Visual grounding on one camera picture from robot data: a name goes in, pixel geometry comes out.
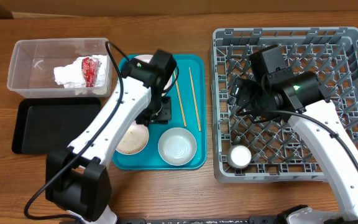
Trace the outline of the small pink bowl with crumbs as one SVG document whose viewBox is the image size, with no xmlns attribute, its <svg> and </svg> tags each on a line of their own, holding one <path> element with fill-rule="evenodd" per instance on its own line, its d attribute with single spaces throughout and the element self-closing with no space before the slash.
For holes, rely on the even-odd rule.
<svg viewBox="0 0 358 224">
<path fill-rule="evenodd" d="M 129 126 L 125 135 L 117 145 L 116 151 L 124 155 L 137 154 L 149 141 L 149 129 L 135 121 Z"/>
</svg>

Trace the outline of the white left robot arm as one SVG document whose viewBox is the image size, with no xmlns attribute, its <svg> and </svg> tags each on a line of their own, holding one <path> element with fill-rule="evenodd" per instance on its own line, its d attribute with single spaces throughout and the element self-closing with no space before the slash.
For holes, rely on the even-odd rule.
<svg viewBox="0 0 358 224">
<path fill-rule="evenodd" d="M 149 62 L 127 59 L 116 72 L 114 93 L 91 124 L 66 149 L 47 155 L 45 185 L 26 203 L 26 218 L 117 223 L 109 206 L 112 156 L 133 122 L 147 126 L 158 119 L 179 68 L 172 54 L 158 49 Z"/>
</svg>

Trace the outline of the white napkin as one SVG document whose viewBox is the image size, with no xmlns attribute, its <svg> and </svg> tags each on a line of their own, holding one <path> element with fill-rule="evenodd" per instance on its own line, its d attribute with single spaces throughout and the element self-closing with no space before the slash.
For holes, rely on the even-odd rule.
<svg viewBox="0 0 358 224">
<path fill-rule="evenodd" d="M 106 55 L 78 57 L 73 63 L 69 65 L 64 67 L 55 67 L 53 69 L 53 73 L 56 84 L 63 85 L 64 88 L 92 88 L 86 87 L 86 82 L 81 71 L 81 62 L 86 57 L 97 58 L 101 62 L 94 87 L 103 86 L 105 84 L 106 67 L 108 65 Z"/>
</svg>

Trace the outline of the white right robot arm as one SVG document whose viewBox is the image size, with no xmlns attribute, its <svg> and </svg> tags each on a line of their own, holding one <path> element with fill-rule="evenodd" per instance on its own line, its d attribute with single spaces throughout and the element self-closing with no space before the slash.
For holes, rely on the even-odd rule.
<svg viewBox="0 0 358 224">
<path fill-rule="evenodd" d="M 358 150 L 344 129 L 328 89 L 315 72 L 295 74 L 279 46 L 249 56 L 253 80 L 237 79 L 230 96 L 238 116 L 285 121 L 316 159 L 334 193 L 339 212 L 298 205 L 275 223 L 358 223 Z"/>
</svg>

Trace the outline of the white paper cup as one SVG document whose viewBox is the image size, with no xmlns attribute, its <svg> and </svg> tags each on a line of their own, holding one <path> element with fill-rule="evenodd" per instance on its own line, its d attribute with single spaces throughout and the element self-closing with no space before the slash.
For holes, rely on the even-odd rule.
<svg viewBox="0 0 358 224">
<path fill-rule="evenodd" d="M 246 168 L 252 159 L 251 151 L 243 145 L 231 146 L 227 154 L 227 163 L 234 169 Z"/>
</svg>

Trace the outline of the red snack wrapper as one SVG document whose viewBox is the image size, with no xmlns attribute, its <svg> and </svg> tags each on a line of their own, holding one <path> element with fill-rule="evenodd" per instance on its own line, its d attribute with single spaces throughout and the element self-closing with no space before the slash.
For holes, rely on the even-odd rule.
<svg viewBox="0 0 358 224">
<path fill-rule="evenodd" d="M 101 62 L 97 58 L 86 57 L 81 62 L 81 71 L 86 87 L 94 87 Z"/>
</svg>

